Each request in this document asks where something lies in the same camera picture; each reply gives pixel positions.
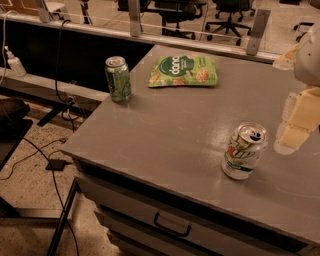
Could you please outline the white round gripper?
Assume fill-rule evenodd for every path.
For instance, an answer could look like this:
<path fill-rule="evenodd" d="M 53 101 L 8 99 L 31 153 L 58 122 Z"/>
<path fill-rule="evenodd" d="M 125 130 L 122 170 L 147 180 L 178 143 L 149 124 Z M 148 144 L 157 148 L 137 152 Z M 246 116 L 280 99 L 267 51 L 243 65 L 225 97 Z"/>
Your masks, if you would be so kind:
<path fill-rule="evenodd" d="M 295 78 L 307 85 L 290 93 L 282 112 L 274 149 L 282 155 L 297 151 L 320 125 L 320 22 L 301 38 L 295 55 Z"/>

